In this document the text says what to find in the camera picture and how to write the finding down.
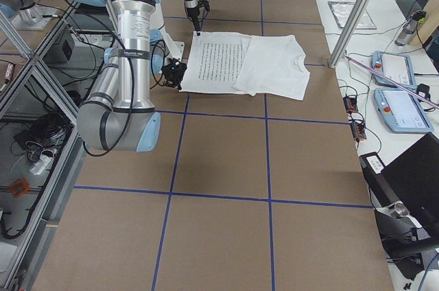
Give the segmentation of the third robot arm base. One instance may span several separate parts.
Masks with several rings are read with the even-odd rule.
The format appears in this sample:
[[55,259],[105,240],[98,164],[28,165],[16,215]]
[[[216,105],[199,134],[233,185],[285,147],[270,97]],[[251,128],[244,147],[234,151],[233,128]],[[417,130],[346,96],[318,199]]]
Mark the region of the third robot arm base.
[[56,8],[39,6],[34,0],[1,0],[1,12],[19,30],[43,30],[58,15]]

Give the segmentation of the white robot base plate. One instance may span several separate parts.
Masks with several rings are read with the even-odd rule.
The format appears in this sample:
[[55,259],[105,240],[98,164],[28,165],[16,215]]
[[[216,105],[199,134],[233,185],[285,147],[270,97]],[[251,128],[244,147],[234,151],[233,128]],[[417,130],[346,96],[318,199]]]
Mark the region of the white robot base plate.
[[165,28],[161,29],[161,34],[163,35],[163,40],[169,50],[169,57],[182,61],[185,43],[182,41],[174,41]]

